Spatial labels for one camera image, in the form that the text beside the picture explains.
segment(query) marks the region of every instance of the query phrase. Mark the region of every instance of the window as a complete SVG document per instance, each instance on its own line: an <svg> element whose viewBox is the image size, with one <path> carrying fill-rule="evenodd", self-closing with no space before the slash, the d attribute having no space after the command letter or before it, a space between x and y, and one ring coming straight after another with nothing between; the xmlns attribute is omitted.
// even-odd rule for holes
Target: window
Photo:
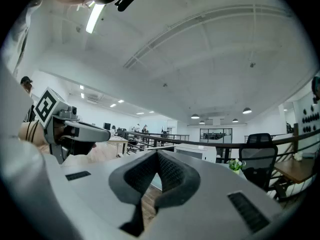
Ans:
<svg viewBox="0 0 320 240"><path fill-rule="evenodd" d="M203 143L232 143L232 128L200 129L200 141Z"/></svg>

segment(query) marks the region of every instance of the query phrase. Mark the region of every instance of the office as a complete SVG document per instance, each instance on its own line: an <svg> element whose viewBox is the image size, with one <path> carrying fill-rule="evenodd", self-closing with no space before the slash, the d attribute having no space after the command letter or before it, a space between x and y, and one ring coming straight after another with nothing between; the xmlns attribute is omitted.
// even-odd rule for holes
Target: office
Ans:
<svg viewBox="0 0 320 240"><path fill-rule="evenodd" d="M106 6L89 33L92 11L44 0L32 14L25 54L10 72L33 80L35 105L50 87L89 124L147 125L209 144L284 135L289 121L299 135L319 129L316 120L301 124L319 112L310 111L308 89L318 62L281 1L135 0L122 14Z"/></svg>

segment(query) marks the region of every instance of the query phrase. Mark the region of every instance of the ventilation slot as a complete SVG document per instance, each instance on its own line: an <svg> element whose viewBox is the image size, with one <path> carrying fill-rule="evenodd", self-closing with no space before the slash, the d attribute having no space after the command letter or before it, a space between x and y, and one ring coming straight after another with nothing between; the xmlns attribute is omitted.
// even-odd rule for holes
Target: ventilation slot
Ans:
<svg viewBox="0 0 320 240"><path fill-rule="evenodd" d="M86 177L89 175L91 175L91 173L85 170L85 171L81 171L81 172L77 172L77 173L73 173L73 174L68 174L65 177L68 181L73 181L73 180L80 179L80 178L83 178L83 177Z"/></svg>
<svg viewBox="0 0 320 240"><path fill-rule="evenodd" d="M266 217L243 193L232 193L228 195L228 198L253 233L258 232L269 224Z"/></svg>

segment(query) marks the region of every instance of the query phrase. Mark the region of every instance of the cable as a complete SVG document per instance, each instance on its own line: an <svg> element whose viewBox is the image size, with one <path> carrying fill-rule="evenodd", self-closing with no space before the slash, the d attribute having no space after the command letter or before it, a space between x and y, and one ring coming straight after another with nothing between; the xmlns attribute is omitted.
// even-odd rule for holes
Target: cable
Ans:
<svg viewBox="0 0 320 240"><path fill-rule="evenodd" d="M35 127L35 125L36 125L36 124L32 125L31 130L30 130L29 137L25 139L25 140L26 140L26 141L28 141L28 142L30 141L30 136L31 136L31 133L32 133L32 131L33 131L33 129L34 129L34 127Z"/></svg>
<svg viewBox="0 0 320 240"><path fill-rule="evenodd" d="M29 122L28 129L26 130L25 140L27 140L27 137L28 137L30 124L31 124L31 121Z"/></svg>
<svg viewBox="0 0 320 240"><path fill-rule="evenodd" d="M35 123L35 127L34 127L34 131L33 131L32 139L31 139L31 143L33 143L33 142L34 142L34 136L35 136L35 132L36 132L36 129L37 129L38 123L39 123L39 120Z"/></svg>

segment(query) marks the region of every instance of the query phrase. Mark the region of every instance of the wooden floor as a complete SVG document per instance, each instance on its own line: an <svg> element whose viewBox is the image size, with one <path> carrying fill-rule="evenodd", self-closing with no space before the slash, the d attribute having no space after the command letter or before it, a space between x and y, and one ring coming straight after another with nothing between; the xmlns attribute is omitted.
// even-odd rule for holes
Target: wooden floor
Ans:
<svg viewBox="0 0 320 240"><path fill-rule="evenodd" d="M152 219L156 216L156 210L154 209L155 200L162 194L162 191L158 188L150 185L142 197L142 215L143 225L147 228Z"/></svg>

